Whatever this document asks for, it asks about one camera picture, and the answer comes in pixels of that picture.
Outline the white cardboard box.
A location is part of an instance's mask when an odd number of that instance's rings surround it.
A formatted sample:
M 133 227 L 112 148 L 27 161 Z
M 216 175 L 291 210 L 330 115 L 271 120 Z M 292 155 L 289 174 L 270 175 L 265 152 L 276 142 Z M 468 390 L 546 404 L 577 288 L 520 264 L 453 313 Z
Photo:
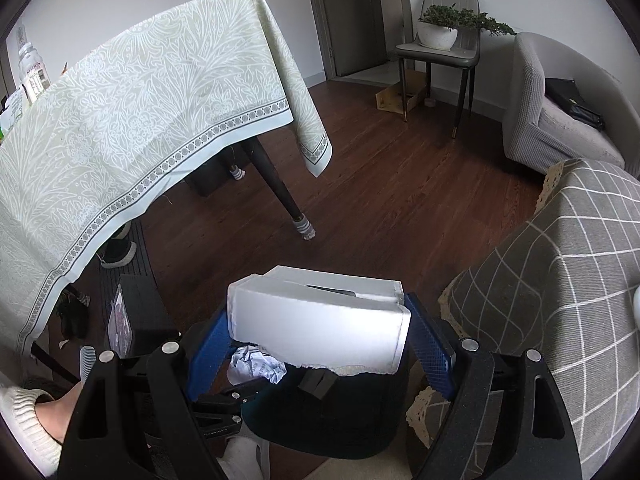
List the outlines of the white cardboard box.
M 296 367 L 393 375 L 411 312 L 400 281 L 275 266 L 227 292 L 232 339 Z

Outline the dark teal trash bin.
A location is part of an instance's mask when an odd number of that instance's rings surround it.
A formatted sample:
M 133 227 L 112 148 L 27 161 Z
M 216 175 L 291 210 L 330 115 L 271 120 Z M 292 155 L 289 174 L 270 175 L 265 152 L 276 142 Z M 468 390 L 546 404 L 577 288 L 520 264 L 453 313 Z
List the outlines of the dark teal trash bin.
M 291 450 L 344 460 L 384 451 L 404 416 L 409 361 L 393 375 L 337 376 L 294 367 L 242 407 L 257 437 Z

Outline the crumpled white paper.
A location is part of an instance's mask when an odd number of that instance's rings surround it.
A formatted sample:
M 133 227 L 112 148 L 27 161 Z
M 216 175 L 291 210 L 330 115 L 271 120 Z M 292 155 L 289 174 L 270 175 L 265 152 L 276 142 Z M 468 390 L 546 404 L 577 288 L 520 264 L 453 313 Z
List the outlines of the crumpled white paper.
M 230 358 L 227 378 L 232 386 L 264 378 L 272 384 L 280 382 L 286 374 L 283 362 L 263 352 L 257 346 L 236 349 Z

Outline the dark striped door mat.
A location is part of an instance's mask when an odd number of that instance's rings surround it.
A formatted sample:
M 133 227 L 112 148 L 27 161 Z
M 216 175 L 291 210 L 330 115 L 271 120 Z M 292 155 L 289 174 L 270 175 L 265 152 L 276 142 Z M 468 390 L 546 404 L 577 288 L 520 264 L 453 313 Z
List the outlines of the dark striped door mat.
M 151 260 L 148 251 L 146 250 L 142 221 L 140 219 L 134 219 L 131 221 L 128 238 L 137 244 L 137 251 L 130 263 L 126 266 L 122 266 L 121 268 L 112 270 L 99 268 L 100 293 L 104 318 L 107 318 L 111 313 L 112 300 L 115 297 L 115 292 L 122 275 L 146 276 L 147 278 L 152 278 L 153 282 L 155 282 Z

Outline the black and white sneaker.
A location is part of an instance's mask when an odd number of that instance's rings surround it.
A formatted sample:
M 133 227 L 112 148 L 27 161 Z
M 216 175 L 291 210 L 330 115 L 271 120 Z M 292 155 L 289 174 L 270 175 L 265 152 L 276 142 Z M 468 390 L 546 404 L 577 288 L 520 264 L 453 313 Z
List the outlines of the black and white sneaker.
M 137 244 L 128 237 L 130 228 L 131 222 L 123 224 L 96 253 L 103 269 L 122 268 L 136 255 Z

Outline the black table leg with sock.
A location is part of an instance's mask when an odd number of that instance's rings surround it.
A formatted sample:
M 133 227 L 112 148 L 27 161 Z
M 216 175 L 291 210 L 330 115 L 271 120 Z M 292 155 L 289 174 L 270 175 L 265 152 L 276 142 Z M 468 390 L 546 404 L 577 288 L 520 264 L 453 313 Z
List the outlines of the black table leg with sock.
M 299 235 L 304 240 L 312 240 L 316 236 L 316 231 L 308 218 L 299 209 L 296 201 L 291 195 L 278 174 L 276 166 L 273 165 L 266 150 L 259 142 L 257 136 L 252 136 L 241 142 L 241 148 L 245 152 L 247 158 L 258 171 L 262 180 L 266 182 L 274 196 L 277 197 L 280 204 L 286 210 L 295 226 Z

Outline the grey checked round tablecloth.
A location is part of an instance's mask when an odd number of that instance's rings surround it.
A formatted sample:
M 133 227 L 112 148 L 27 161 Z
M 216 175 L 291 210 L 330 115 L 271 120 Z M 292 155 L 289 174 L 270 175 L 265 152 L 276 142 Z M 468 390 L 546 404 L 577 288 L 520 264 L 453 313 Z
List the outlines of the grey checked round tablecloth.
M 418 479 L 639 474 L 639 180 L 568 160 L 533 218 L 440 298 L 456 393 L 408 411 Z

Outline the dark brown storage box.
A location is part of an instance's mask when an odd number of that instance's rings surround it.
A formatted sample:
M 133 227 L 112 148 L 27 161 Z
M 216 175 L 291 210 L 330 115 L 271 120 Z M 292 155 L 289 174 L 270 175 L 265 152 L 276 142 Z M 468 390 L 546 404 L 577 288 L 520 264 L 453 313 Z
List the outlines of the dark brown storage box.
M 239 144 L 232 144 L 192 171 L 184 180 L 201 197 L 207 197 L 228 181 L 240 180 L 240 170 L 250 164 Z

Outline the pale green patterned tablecloth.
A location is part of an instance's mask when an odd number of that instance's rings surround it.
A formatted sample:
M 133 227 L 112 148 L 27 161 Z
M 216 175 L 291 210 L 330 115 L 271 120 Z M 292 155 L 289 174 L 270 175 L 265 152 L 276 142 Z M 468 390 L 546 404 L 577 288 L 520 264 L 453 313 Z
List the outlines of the pale green patterned tablecloth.
M 85 56 L 1 147 L 1 343 L 22 353 L 125 222 L 224 148 L 290 126 L 332 145 L 266 0 L 192 0 Z

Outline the brown cardboard box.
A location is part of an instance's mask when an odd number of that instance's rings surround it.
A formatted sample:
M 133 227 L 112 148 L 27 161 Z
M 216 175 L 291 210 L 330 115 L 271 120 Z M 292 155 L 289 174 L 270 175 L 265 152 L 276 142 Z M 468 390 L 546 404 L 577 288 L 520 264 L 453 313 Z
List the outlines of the brown cardboard box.
M 392 84 L 375 95 L 376 107 L 382 112 L 404 116 L 425 98 L 425 75 L 417 70 L 406 70 L 406 102 L 402 102 L 402 84 Z

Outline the black handbag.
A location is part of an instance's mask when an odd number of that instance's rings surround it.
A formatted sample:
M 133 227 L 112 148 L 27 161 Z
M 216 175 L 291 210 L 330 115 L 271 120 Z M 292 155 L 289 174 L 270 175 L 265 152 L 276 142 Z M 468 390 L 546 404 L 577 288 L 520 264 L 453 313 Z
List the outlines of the black handbag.
M 544 94 L 571 118 L 599 131 L 605 130 L 603 116 L 580 94 L 573 79 L 547 78 Z

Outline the grey chair with black legs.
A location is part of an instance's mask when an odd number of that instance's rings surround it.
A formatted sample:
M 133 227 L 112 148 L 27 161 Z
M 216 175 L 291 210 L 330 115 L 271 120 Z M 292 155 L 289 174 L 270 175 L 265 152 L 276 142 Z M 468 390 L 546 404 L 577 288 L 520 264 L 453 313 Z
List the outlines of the grey chair with black legs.
M 398 57 L 398 73 L 400 77 L 401 115 L 408 120 L 408 78 L 407 61 L 418 61 L 425 64 L 425 88 L 431 94 L 432 65 L 447 66 L 460 70 L 460 88 L 454 114 L 454 126 L 451 137 L 457 136 L 465 110 L 472 112 L 476 66 L 480 62 L 480 30 L 474 27 L 456 25 L 439 26 L 424 21 L 425 13 L 432 6 L 443 6 L 445 11 L 480 14 L 480 0 L 423 0 L 421 15 L 416 22 L 414 39 L 408 44 L 398 44 L 395 53 Z

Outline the clear bottle on table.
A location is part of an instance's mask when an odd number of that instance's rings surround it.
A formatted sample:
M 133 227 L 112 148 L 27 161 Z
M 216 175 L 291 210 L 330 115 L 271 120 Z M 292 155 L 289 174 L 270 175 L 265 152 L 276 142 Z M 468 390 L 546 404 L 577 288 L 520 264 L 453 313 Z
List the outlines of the clear bottle on table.
M 42 57 L 30 42 L 18 50 L 18 68 L 22 87 L 32 105 L 50 87 L 51 81 Z

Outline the white pot green plant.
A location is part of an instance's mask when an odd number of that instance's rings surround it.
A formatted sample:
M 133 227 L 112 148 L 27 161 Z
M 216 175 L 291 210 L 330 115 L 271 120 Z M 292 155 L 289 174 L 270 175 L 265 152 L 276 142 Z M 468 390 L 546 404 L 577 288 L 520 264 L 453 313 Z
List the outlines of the white pot green plant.
M 462 29 L 489 32 L 492 36 L 515 36 L 508 24 L 498 22 L 486 12 L 458 9 L 455 4 L 431 4 L 419 18 L 416 40 L 421 47 L 450 51 Z

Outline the grey door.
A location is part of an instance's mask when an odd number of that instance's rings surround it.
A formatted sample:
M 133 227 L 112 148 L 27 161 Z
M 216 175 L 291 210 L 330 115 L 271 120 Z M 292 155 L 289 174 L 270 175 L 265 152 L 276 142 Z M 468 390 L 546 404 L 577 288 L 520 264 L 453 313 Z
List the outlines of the grey door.
M 398 81 L 395 48 L 413 34 L 410 0 L 310 0 L 329 79 L 386 87 Z

